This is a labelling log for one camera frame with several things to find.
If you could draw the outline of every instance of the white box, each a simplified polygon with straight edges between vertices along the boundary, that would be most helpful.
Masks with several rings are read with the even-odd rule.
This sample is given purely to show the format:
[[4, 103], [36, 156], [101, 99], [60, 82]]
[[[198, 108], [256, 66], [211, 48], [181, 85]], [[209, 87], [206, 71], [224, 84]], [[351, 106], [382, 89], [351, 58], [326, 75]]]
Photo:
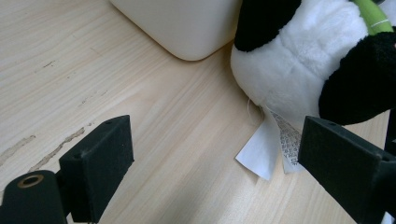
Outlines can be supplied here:
[[242, 0], [110, 0], [169, 52], [201, 60], [233, 40]]

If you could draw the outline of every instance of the white paper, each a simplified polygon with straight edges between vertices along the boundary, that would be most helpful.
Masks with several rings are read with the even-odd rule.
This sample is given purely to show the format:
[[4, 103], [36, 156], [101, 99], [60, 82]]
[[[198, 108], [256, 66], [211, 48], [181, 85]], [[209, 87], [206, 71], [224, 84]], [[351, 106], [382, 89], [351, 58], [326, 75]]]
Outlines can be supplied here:
[[392, 224], [394, 221], [395, 221], [395, 218], [386, 212], [384, 217], [382, 218], [381, 224]]
[[279, 128], [268, 109], [263, 108], [264, 121], [248, 140], [236, 159], [251, 172], [269, 180], [274, 172], [280, 149]]

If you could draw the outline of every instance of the wooden table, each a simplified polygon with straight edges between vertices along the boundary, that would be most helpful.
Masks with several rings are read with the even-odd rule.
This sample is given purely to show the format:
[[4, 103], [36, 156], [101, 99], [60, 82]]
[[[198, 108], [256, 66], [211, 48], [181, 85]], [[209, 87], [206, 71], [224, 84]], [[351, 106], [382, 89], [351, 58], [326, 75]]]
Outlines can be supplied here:
[[[130, 115], [135, 162], [100, 223], [354, 223], [307, 171], [278, 158], [265, 181], [234, 159], [261, 114], [231, 46], [185, 62], [107, 0], [0, 0], [0, 190]], [[348, 128], [382, 147], [387, 118]]]

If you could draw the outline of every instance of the clothing label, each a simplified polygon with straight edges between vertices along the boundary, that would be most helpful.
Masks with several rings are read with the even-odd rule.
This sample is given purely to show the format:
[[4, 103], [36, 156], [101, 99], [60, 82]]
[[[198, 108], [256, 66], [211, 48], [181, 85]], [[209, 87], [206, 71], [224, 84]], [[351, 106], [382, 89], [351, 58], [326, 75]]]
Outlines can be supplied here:
[[304, 170], [298, 162], [298, 151], [300, 149], [301, 132], [293, 128], [278, 114], [271, 111], [280, 130], [279, 140], [283, 155], [283, 169], [285, 174]]

